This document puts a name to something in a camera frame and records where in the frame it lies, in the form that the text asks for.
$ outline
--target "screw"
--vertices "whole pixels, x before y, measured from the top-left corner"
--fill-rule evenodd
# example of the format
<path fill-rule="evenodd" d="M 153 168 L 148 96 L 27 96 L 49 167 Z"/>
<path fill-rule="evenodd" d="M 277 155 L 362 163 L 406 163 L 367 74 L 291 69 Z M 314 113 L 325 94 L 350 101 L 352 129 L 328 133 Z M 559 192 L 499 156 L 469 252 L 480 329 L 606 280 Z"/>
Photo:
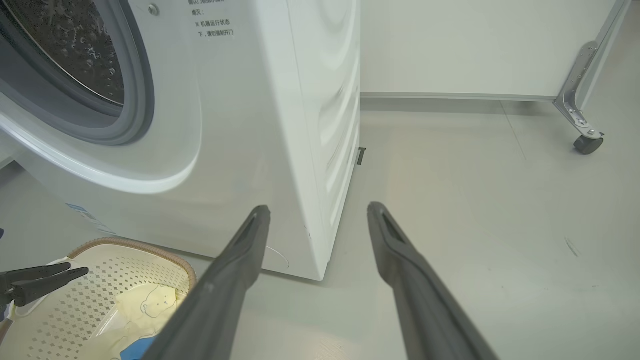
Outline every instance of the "screw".
<path fill-rule="evenodd" d="M 149 10 L 149 13 L 153 16 L 158 16 L 158 14 L 160 13 L 160 10 L 158 10 L 157 5 L 153 3 L 149 4 L 147 9 Z"/>

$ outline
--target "black wheel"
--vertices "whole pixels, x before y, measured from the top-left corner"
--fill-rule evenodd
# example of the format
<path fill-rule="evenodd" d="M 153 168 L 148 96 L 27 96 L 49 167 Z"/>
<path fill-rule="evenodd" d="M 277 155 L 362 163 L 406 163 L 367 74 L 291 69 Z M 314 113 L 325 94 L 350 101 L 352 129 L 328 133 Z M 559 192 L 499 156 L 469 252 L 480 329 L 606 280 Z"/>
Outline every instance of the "black wheel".
<path fill-rule="evenodd" d="M 579 152 L 581 152 L 581 153 L 583 153 L 585 155 L 589 155 L 592 152 L 598 150 L 598 148 L 602 145 L 603 142 L 604 142 L 603 138 L 590 139 L 590 138 L 586 138 L 584 136 L 580 136 L 578 138 L 578 140 L 576 140 L 573 143 L 573 146 Z"/>

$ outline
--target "whiteboard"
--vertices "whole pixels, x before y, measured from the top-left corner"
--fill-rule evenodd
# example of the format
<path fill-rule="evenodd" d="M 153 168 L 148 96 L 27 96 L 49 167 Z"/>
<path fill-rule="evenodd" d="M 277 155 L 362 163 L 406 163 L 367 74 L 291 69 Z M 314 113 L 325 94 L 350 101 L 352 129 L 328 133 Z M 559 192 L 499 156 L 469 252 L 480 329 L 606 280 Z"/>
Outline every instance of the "whiteboard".
<path fill-rule="evenodd" d="M 362 94 L 555 98 L 616 0 L 362 1 Z"/>

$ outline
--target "beige plastic basket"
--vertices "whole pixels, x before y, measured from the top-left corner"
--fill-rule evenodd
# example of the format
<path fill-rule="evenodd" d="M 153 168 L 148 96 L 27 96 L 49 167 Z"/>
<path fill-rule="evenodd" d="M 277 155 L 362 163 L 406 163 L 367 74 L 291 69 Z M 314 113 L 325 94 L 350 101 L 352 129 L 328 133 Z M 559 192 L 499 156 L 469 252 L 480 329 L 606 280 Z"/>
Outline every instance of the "beige plastic basket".
<path fill-rule="evenodd" d="M 184 259 L 131 240 L 101 238 L 67 258 L 90 272 L 26 307 L 14 307 L 0 325 L 0 359 L 78 359 L 83 343 L 104 325 L 117 295 L 142 284 L 160 284 L 186 295 L 196 274 Z"/>

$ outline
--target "white washing machine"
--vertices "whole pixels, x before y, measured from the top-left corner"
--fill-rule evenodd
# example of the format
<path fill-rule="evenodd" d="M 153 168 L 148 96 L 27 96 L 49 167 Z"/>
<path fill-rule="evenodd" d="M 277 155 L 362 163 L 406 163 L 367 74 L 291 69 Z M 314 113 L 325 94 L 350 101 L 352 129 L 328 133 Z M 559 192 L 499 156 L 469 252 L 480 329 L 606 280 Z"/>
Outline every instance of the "white washing machine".
<path fill-rule="evenodd" d="M 359 0 L 0 0 L 0 126 L 99 229 L 321 280 L 358 156 Z"/>

